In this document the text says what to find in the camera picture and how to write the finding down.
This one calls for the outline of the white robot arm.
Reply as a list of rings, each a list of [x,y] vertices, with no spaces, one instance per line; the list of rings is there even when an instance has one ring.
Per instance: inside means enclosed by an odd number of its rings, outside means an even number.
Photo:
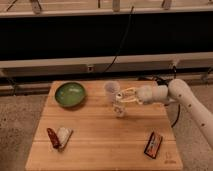
[[[127,88],[116,95],[116,100],[120,103],[150,104],[170,99],[185,107],[213,149],[213,114],[196,98],[185,81],[173,79],[167,85]]]

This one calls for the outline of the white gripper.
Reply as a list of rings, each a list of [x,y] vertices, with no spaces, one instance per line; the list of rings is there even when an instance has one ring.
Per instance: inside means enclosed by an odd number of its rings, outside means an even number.
[[[138,89],[136,87],[130,87],[120,91],[121,94],[135,94],[137,99],[122,99],[121,103],[141,103],[149,104],[159,101],[159,88],[157,86],[141,86]]]

